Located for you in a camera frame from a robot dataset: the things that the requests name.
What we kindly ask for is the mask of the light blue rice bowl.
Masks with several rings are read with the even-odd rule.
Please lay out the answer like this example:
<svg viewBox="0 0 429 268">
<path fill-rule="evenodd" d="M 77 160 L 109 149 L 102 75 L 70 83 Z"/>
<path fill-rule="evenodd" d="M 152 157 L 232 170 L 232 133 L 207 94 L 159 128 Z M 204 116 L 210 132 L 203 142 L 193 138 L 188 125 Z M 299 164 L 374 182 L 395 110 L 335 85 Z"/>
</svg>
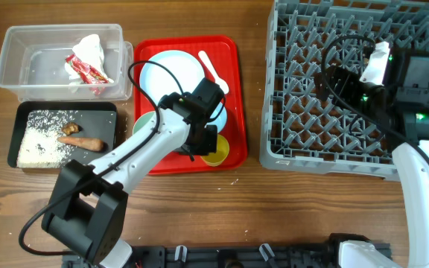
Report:
<svg viewBox="0 0 429 268">
<path fill-rule="evenodd" d="M 210 116 L 212 119 L 211 122 L 208 122 L 208 125 L 214 125 L 217 127 L 217 132 L 220 133 L 223 128 L 226 126 L 227 122 L 227 112 L 226 109 L 223 108 L 223 104 L 219 103 Z"/>
</svg>

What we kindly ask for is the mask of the light green bowl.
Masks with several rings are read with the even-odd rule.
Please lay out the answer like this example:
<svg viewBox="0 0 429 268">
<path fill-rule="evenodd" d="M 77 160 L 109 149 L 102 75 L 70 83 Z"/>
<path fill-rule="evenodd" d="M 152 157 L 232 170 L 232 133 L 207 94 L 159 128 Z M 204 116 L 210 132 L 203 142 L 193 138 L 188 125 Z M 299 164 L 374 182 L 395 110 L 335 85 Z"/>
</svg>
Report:
<svg viewBox="0 0 429 268">
<path fill-rule="evenodd" d="M 133 126 L 132 134 L 135 135 L 139 130 L 146 125 L 153 126 L 156 123 L 156 113 L 154 111 L 146 112 L 141 115 Z"/>
</svg>

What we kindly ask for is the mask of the yellow plastic cup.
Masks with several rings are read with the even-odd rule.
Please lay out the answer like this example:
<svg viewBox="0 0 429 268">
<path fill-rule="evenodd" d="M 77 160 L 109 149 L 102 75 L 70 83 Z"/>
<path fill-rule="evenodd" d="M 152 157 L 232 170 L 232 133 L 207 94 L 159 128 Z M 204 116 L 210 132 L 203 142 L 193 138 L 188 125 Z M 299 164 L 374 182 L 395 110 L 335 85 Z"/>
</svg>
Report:
<svg viewBox="0 0 429 268">
<path fill-rule="evenodd" d="M 221 165 L 229 155 L 229 142 L 225 137 L 217 135 L 217 147 L 214 153 L 209 153 L 207 156 L 202 156 L 201 159 L 210 167 Z"/>
</svg>

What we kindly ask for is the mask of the orange carrot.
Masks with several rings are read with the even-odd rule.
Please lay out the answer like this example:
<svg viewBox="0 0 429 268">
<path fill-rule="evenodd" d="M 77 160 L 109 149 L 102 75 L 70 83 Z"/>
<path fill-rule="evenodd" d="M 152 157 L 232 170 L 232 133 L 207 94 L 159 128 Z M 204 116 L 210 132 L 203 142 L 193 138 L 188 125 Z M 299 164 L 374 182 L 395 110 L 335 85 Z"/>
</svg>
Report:
<svg viewBox="0 0 429 268">
<path fill-rule="evenodd" d="M 98 138 L 77 138 L 71 136 L 59 137 L 59 142 L 81 147 L 85 150 L 100 152 L 104 149 L 104 142 Z"/>
</svg>

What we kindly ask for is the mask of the red snack wrapper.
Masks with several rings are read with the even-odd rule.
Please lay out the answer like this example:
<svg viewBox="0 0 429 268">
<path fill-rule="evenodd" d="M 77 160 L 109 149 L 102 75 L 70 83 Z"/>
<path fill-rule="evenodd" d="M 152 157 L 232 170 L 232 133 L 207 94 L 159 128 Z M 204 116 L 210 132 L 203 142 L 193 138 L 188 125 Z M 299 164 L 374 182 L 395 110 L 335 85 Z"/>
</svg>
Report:
<svg viewBox="0 0 429 268">
<path fill-rule="evenodd" d="M 80 76 L 82 81 L 86 84 L 103 84 L 109 83 L 96 68 L 88 63 L 81 61 L 75 54 L 66 58 L 66 63 Z"/>
</svg>

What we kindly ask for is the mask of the white napkin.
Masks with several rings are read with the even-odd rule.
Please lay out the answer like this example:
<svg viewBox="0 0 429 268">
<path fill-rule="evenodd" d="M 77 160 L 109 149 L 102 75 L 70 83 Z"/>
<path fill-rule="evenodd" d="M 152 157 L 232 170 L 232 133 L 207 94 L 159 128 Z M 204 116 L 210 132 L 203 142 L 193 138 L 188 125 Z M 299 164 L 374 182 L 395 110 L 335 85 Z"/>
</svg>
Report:
<svg viewBox="0 0 429 268">
<path fill-rule="evenodd" d="M 91 34 L 82 38 L 82 40 L 72 48 L 72 54 L 75 54 L 81 61 L 96 68 L 109 80 L 109 83 L 113 82 L 104 71 L 104 50 L 101 46 L 100 37 L 97 34 Z M 69 74 L 71 83 L 84 83 L 80 76 L 66 63 L 66 59 L 64 69 Z"/>
</svg>

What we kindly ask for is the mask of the brown food scrap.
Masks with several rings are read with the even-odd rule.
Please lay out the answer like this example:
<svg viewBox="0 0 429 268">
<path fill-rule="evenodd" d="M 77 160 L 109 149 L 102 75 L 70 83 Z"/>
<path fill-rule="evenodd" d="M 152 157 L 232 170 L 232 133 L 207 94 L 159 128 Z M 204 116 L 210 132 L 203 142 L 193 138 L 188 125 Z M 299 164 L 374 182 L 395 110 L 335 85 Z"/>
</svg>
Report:
<svg viewBox="0 0 429 268">
<path fill-rule="evenodd" d="M 71 135 L 80 132 L 80 127 L 74 122 L 69 122 L 62 127 L 62 132 L 65 135 Z"/>
</svg>

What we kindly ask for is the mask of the white rice pile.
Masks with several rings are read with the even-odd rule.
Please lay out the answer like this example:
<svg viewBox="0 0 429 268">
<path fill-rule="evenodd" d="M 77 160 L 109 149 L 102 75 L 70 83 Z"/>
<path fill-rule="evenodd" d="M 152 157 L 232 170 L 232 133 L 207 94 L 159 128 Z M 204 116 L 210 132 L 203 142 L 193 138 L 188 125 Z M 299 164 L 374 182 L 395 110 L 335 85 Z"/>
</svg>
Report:
<svg viewBox="0 0 429 268">
<path fill-rule="evenodd" d="M 59 142 L 62 128 L 74 121 L 74 110 L 34 110 L 19 148 L 18 168 L 60 168 L 72 156 L 74 146 Z"/>
</svg>

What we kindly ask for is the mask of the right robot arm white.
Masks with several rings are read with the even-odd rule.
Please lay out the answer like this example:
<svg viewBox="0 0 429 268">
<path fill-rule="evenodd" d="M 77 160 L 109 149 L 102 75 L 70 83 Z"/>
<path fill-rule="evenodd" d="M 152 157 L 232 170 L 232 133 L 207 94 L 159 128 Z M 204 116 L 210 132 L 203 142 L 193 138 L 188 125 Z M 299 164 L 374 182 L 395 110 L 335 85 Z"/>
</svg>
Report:
<svg viewBox="0 0 429 268">
<path fill-rule="evenodd" d="M 362 74 L 321 62 L 319 98 L 374 124 L 387 140 L 404 197 L 409 235 L 409 267 L 429 267 L 429 53 L 367 47 Z"/>
</svg>

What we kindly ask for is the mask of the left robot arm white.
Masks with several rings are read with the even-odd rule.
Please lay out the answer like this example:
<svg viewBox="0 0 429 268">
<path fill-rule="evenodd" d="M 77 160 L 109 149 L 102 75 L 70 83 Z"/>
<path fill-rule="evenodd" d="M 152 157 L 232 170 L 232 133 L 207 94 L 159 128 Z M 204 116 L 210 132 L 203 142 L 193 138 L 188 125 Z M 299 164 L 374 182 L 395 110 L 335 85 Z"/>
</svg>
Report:
<svg viewBox="0 0 429 268">
<path fill-rule="evenodd" d="M 169 153 L 207 156 L 217 149 L 209 119 L 224 99 L 204 78 L 193 92 L 165 95 L 151 122 L 106 155 L 60 171 L 42 229 L 91 265 L 123 267 L 132 254 L 121 240 L 128 196 Z"/>
</svg>

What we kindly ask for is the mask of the grey dishwasher rack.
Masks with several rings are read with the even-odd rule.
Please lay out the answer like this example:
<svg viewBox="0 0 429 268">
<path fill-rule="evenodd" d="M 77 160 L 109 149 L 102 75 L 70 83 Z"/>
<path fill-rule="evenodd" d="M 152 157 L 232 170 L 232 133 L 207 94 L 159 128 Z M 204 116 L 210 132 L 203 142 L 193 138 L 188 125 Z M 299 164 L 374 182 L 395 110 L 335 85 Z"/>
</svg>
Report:
<svg viewBox="0 0 429 268">
<path fill-rule="evenodd" d="M 316 96 L 314 77 L 323 63 L 355 73 L 365 69 L 355 35 L 429 52 L 429 2 L 273 3 L 261 123 L 263 167 L 398 179 L 380 132 L 354 113 Z"/>
</svg>

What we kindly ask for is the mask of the black waste tray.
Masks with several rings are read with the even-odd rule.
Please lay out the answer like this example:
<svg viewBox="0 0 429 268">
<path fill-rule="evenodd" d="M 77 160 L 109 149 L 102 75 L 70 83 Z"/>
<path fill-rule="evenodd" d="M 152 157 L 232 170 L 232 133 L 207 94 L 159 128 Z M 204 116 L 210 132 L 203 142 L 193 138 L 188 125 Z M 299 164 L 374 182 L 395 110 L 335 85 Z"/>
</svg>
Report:
<svg viewBox="0 0 429 268">
<path fill-rule="evenodd" d="M 74 110 L 73 122 L 79 125 L 80 132 L 74 133 L 72 136 L 77 138 L 98 138 L 104 142 L 104 149 L 100 152 L 74 146 L 75 150 L 66 163 L 74 159 L 86 165 L 114 148 L 117 127 L 117 108 L 115 104 L 110 102 L 26 101 L 21 103 L 16 111 L 13 134 L 7 156 L 7 163 L 10 167 L 20 168 L 16 166 L 16 160 L 29 113 L 34 110 L 45 109 Z"/>
</svg>

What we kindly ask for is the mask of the clear plastic waste bin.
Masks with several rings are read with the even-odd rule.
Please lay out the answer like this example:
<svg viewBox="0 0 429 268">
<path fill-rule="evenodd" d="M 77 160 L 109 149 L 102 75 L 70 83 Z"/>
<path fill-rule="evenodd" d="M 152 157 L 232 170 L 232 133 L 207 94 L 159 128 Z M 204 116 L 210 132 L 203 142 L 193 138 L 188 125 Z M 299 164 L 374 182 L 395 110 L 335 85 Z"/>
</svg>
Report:
<svg viewBox="0 0 429 268">
<path fill-rule="evenodd" d="M 97 34 L 104 50 L 104 71 L 112 83 L 71 83 L 65 58 L 82 38 Z M 20 101 L 125 101 L 133 47 L 117 24 L 24 25 L 5 34 L 0 54 L 0 87 Z"/>
</svg>

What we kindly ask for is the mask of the white plastic spoon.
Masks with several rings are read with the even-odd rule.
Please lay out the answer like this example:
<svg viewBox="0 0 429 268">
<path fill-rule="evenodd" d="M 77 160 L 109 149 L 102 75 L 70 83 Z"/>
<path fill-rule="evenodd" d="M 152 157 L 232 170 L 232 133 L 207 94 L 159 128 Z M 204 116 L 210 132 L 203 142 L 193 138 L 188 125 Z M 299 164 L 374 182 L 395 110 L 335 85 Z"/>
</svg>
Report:
<svg viewBox="0 0 429 268">
<path fill-rule="evenodd" d="M 219 85 L 219 87 L 223 91 L 223 93 L 225 95 L 227 95 L 229 93 L 229 86 L 228 86 L 227 82 L 218 75 L 218 73 L 215 70 L 215 67 L 213 66 L 208 54 L 205 51 L 199 51 L 198 57 L 201 59 L 204 66 L 208 69 L 208 71 L 213 76 L 214 82 L 217 85 Z"/>
</svg>

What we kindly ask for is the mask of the light blue plate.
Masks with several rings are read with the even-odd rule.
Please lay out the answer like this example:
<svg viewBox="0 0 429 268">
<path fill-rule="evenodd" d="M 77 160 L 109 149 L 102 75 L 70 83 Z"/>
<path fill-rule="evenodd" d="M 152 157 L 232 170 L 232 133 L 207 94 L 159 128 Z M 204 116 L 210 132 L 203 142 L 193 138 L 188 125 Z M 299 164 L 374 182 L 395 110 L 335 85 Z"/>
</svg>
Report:
<svg viewBox="0 0 429 268">
<path fill-rule="evenodd" d="M 150 61 L 166 67 L 178 80 L 184 92 L 192 93 L 205 77 L 200 62 L 184 51 L 163 51 L 152 56 Z M 179 87 L 172 76 L 163 68 L 150 63 L 142 67 L 139 84 L 155 104 L 165 95 L 179 93 Z"/>
</svg>

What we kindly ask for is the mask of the red serving tray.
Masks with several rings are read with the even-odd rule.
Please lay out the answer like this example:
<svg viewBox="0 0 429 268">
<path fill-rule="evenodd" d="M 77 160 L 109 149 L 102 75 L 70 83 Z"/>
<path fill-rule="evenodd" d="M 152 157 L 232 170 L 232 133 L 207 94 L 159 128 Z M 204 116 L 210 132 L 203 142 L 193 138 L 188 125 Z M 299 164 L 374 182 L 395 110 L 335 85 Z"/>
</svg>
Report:
<svg viewBox="0 0 429 268">
<path fill-rule="evenodd" d="M 217 74 L 227 82 L 227 123 L 220 134 L 229 142 L 229 154 L 219 166 L 210 167 L 199 156 L 195 156 L 194 161 L 191 161 L 188 156 L 171 153 L 149 174 L 157 176 L 197 173 L 239 167 L 247 158 L 247 138 L 236 44 L 225 35 L 148 39 L 134 48 L 134 60 L 151 60 L 156 54 L 169 50 L 184 51 L 193 57 L 198 57 L 199 51 L 205 51 Z"/>
</svg>

